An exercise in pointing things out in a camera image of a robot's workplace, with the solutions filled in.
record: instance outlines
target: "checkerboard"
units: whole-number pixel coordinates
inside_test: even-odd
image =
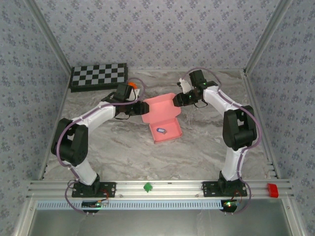
[[[115,89],[127,80],[127,64],[77,66],[72,69],[71,92]]]

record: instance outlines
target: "wall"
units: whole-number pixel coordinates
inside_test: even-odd
[[[0,1],[0,235],[37,179],[67,76],[22,0]]]
[[[279,0],[37,0],[71,66],[243,68]]]
[[[315,235],[315,2],[294,0],[250,77],[282,177]]]

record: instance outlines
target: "small blue object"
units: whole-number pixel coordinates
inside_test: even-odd
[[[166,130],[162,129],[162,128],[157,128],[157,132],[162,133],[162,134],[166,134]]]

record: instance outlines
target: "pink tray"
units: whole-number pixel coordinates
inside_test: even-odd
[[[155,144],[177,139],[183,134],[176,118],[181,108],[174,106],[174,97],[174,93],[168,93],[144,100],[149,104],[150,112],[142,115],[142,120],[149,123]],[[157,132],[158,128],[165,129],[166,133]]]

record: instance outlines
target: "green cube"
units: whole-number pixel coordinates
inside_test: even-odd
[[[146,183],[146,184],[143,186],[143,188],[144,188],[144,190],[147,191],[147,193],[150,192],[150,191],[153,189],[152,185],[150,185],[149,182]]]

